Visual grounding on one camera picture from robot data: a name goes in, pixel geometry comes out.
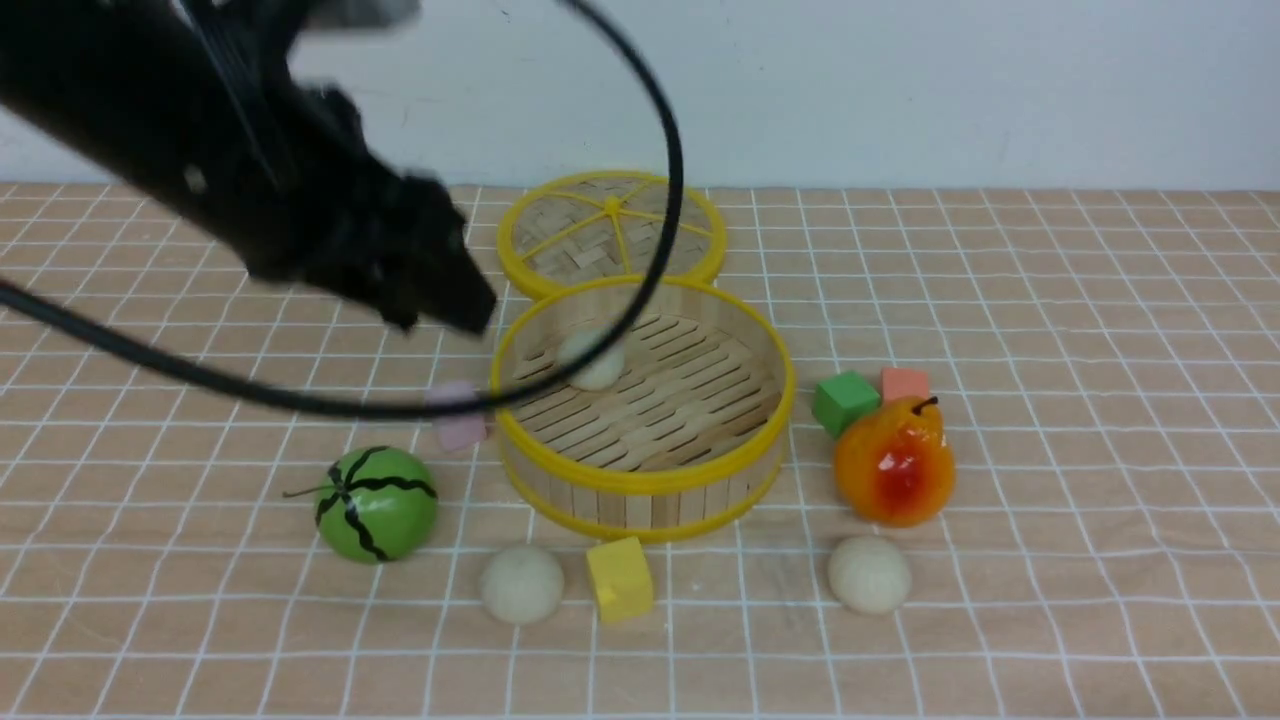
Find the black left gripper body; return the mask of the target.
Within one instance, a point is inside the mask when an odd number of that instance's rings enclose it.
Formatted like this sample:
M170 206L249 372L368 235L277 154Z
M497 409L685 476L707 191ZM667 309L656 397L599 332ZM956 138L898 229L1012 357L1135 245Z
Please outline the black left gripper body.
M466 247L467 219L433 177L356 177L288 199L282 224L244 254L261 281L308 284L412 331L486 333L497 293Z

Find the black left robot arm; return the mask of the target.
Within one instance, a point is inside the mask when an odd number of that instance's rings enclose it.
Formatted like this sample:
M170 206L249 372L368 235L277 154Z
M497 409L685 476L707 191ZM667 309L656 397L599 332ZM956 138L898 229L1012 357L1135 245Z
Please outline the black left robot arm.
M310 1L5 1L3 105L221 241L410 331L484 334L497 295L431 176L367 145L334 83L288 67Z

